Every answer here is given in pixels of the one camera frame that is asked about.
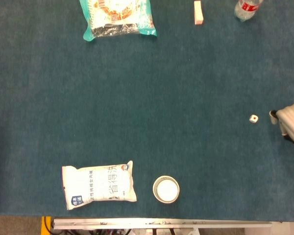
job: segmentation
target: logo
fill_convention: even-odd
[[[77,206],[84,202],[83,202],[82,196],[74,196],[72,197],[71,203],[72,205]]]
[[[253,5],[247,4],[246,2],[243,2],[243,1],[240,1],[240,3],[242,4],[242,9],[244,11],[257,11],[261,5],[261,4],[258,4],[258,5],[253,6]]]
[[[129,166],[127,164],[124,164],[121,166],[121,169],[122,170],[128,170]]]

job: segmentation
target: metal bar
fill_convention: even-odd
[[[54,229],[265,228],[270,222],[161,218],[57,218]]]

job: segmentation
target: red bottle label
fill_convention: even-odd
[[[261,4],[258,4],[258,5],[249,5],[247,4],[245,1],[243,0],[240,0],[240,5],[241,5],[241,8],[244,10],[244,11],[257,11],[258,8],[260,7]]]

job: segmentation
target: small white die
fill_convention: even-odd
[[[251,115],[250,118],[249,118],[249,121],[251,123],[256,123],[258,121],[258,116],[257,115]]]

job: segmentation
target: food package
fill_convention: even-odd
[[[88,23],[84,39],[141,33],[157,36],[149,0],[79,0]]]
[[[73,166],[63,166],[62,184],[67,209],[72,210],[92,201],[136,202],[132,170],[132,161],[121,165],[80,169]]]

